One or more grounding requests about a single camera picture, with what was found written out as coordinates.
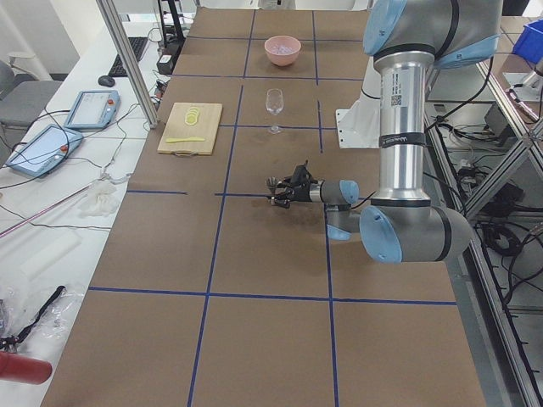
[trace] blue tape grid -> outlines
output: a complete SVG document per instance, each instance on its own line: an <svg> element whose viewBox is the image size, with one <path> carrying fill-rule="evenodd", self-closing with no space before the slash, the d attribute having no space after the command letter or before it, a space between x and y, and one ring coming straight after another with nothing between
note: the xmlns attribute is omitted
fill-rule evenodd
<svg viewBox="0 0 543 407"><path fill-rule="evenodd" d="M315 48L315 77L306 77L306 78L293 78L293 77L265 77L265 76L249 76L247 75L247 68L249 64L249 54L250 54L250 45L254 40L265 40L265 38L253 38L253 29L255 26L255 13L253 11L253 17L251 21L251 29L249 38L236 38L236 37L199 37L199 36L189 36L192 38L199 39L212 39L212 40L246 40L249 42L247 54L245 56L245 66L244 73L241 76L237 75L172 75L172 76L186 76L186 77L216 77L216 78L253 78L253 79L296 79L296 80L310 80L316 81L316 84L319 85L319 81L362 81L359 78L320 78L318 75L318 61L317 61L317 43L319 41L339 41L339 42L361 42L356 40L317 40L316 39L316 26L315 26L315 12L311 12L311 19L313 25L313 38L304 39L301 41L311 41L313 42ZM326 259L327 259L327 284L328 284L328 296L327 297L309 297L309 296L288 296L288 295L263 295L263 294L250 294L250 293L213 293L211 291L211 286L213 282L213 274L216 264L216 255L218 250L218 243L221 235L221 225L222 217L224 215L225 203L228 197L235 198L264 198L265 194L251 194L251 193L229 193L228 181L230 176L230 169L232 165L232 157L234 152L234 146L236 142L236 135L238 128L261 128L266 127L265 125L239 125L239 115L241 112L241 102L244 94L244 86L241 86L239 99L238 99L238 110L236 113L235 123L233 125L220 125L221 127L232 127L233 128L233 137L232 144L230 147L230 153L227 163L227 173L225 176L223 191L216 193L216 196L222 197L221 199L221 208L219 214L219 220L217 222L216 229L216 238L213 247L213 254L211 259L210 273L208 276L208 282L205 292L191 292L191 291L176 291L176 290L150 290L150 289L136 289L136 288L120 288L120 287L95 287L90 286L89 291L95 292L111 292L111 293L141 293L141 294L154 294L154 295L177 295L177 296L193 296L193 297L203 297L204 298L204 309L202 312L202 317L200 321L199 328L199 338L196 348L196 355L194 357L193 364L193 374L191 377L190 390L188 395L187 407L192 407L194 389L196 384L196 378L198 374L199 367L199 357L202 348L202 342L204 337L205 322L207 318L207 310L209 307L210 298L252 298L252 299L267 299L267 300L288 300L288 301L315 301L315 302L328 302L329 307L329 318L330 318L330 339L331 339L331 352L332 352L332 367L333 367L333 393L334 393L334 406L339 407L339 380L338 380L338 366L337 366L337 346L336 346L336 335L335 335L335 325L334 325L334 303L351 303L351 304L404 304L404 305L431 305L431 306L456 306L454 301L420 301L420 300L401 300L401 299L380 299L380 298L335 298L333 296L333 275L332 275L332 259L331 259L331 250L330 243L327 234L327 214L323 207L323 214L325 219L325 240L326 240ZM320 152L324 152L324 142L322 137L322 132L325 130L337 130L335 127L328 128L322 126L322 113L321 113L321 102L317 100L317 114L318 114L318 127L302 127L302 126L284 126L285 128L294 129L294 130L318 130L319 131L319 146ZM147 193L147 194L176 194L176 195L188 195L188 192L184 191L150 191L150 190L138 190L138 189L129 189L127 193Z"/></svg>

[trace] bowl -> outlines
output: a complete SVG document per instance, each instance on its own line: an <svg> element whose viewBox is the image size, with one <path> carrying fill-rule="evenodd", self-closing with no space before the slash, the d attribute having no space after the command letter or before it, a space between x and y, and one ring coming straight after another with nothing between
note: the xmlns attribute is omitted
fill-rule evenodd
<svg viewBox="0 0 543 407"><path fill-rule="evenodd" d="M302 44L293 36L273 36L264 42L266 55L277 66L292 64L299 55Z"/></svg>

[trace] gray chair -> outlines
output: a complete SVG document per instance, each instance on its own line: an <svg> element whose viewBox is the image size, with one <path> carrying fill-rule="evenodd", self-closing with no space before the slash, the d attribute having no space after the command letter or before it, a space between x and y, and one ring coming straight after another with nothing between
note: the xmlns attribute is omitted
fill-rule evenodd
<svg viewBox="0 0 543 407"><path fill-rule="evenodd" d="M60 85L60 81L17 84L11 67L0 61L0 165L5 163L12 147L20 142Z"/></svg>

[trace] white table surface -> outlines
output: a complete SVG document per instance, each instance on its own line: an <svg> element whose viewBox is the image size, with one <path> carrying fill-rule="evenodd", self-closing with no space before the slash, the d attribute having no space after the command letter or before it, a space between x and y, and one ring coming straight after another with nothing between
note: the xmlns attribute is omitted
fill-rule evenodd
<svg viewBox="0 0 543 407"><path fill-rule="evenodd" d="M128 36L146 36L153 26L150 23L125 23ZM159 32L154 30L151 32L150 38L157 39L159 35ZM76 100L78 92L81 90L105 89L98 85L97 79L101 75L107 75L116 54L111 37L107 30L104 29L70 72L63 85L48 104L47 110L52 112L54 110L70 109ZM148 42L146 52L139 63L143 79L151 93L154 90L157 77L167 81L166 77L158 75L156 71L154 72L158 56L156 43ZM133 103L137 103L137 99L128 78L115 78L115 80L116 84L112 89L120 94L120 107L116 114L116 119L118 119L128 111ZM66 114L59 114L55 117L62 125L67 116ZM37 121L30 128L23 141L30 140L51 123L53 123L53 120L48 117ZM148 134L148 124L139 106L123 119L119 125L127 133L127 136L122 143L115 162L108 168L108 173L113 178L122 178L134 171ZM90 159L100 166L106 165L111 160L114 151L124 136L124 133L117 125L112 125L105 131L86 138L71 157ZM100 174L101 170L87 161L69 159L52 174L40 180L34 180L18 187L0 189L3 194L0 198L0 204L25 217L31 216L71 195L90 182L97 180ZM0 169L0 187L28 179L29 177L14 170ZM113 197L120 203L126 192L126 182L116 185L115 188L116 191L113 193ZM110 228L113 225L117 211L107 216L82 216L79 206L84 198L85 193L77 195L37 219L36 223ZM0 208L0 231L19 221L20 218ZM0 239L0 284L13 286L21 293L21 297L30 297L26 301L27 313L30 316L37 312L47 297L59 285L65 285L69 293L77 293L77 295L73 296L75 300L72 306L64 313L64 333L60 337L47 337L45 335L48 333L47 330L37 330L20 347L21 354L48 360L52 363L53 368L56 367L108 234L109 230L50 229L25 225ZM69 248L67 253L62 250L59 242L70 243L65 246ZM46 253L54 250L62 252L62 255L57 259L42 261L42 257L44 259L47 257ZM40 265L38 268L33 268L33 270L39 271L39 275L28 281L28 278L22 276L21 269L34 261ZM0 381L0 405L39 406L50 382L51 379L42 385L28 385Z"/></svg>

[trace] wooden cutting board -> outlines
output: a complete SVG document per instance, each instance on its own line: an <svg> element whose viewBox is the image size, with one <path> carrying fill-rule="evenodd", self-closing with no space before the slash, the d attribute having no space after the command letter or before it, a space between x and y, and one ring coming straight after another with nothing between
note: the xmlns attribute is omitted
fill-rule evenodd
<svg viewBox="0 0 543 407"><path fill-rule="evenodd" d="M188 125L185 122L191 108L197 108L199 111L198 121L195 125ZM221 113L222 104L220 103L174 103L157 151L162 154L211 155L215 146ZM166 142L172 138L190 137L203 138L204 140Z"/></svg>

